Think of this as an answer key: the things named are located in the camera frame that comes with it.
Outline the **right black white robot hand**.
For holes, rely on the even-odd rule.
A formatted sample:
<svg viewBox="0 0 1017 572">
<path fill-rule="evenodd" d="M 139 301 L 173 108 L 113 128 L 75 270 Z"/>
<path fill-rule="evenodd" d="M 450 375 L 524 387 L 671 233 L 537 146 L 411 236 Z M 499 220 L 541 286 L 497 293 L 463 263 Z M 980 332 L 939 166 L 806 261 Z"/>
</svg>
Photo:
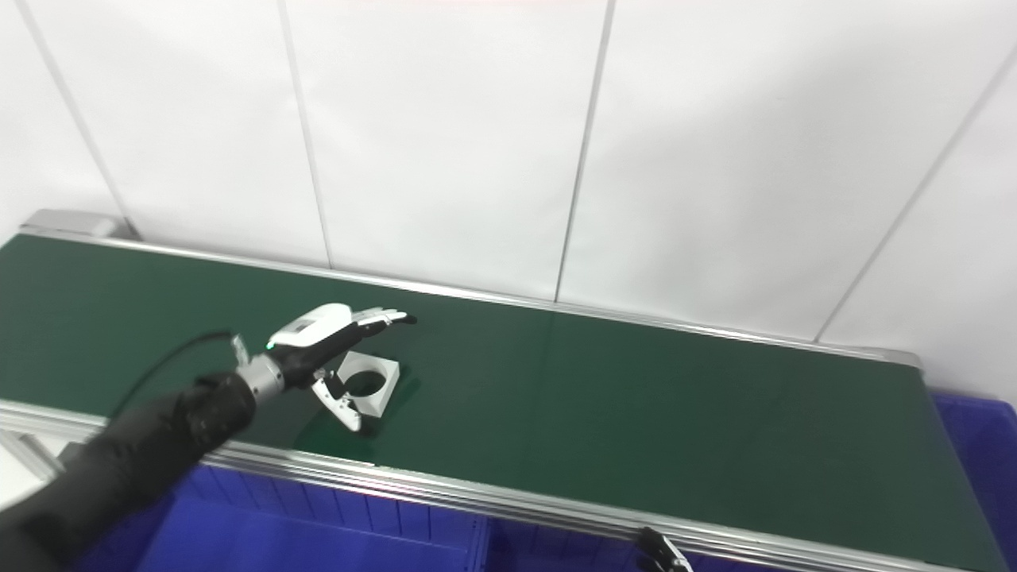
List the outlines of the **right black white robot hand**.
<svg viewBox="0 0 1017 572">
<path fill-rule="evenodd" d="M 693 571 L 684 554 L 667 537 L 653 528 L 641 528 L 636 536 L 640 571 Z"/>
</svg>

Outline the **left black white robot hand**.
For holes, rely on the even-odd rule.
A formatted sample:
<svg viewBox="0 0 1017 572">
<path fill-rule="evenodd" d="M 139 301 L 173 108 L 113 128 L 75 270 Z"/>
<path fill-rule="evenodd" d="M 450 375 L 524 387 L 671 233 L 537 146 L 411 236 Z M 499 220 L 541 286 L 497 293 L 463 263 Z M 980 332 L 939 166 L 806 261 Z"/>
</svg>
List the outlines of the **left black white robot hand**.
<svg viewBox="0 0 1017 572">
<path fill-rule="evenodd" d="M 353 311 L 342 303 L 327 303 L 272 334 L 265 356 L 282 376 L 282 390 L 312 391 L 345 428 L 369 435 L 384 416 L 400 365 L 360 354 L 355 346 L 399 323 L 416 322 L 414 314 L 399 309 Z"/>
</svg>

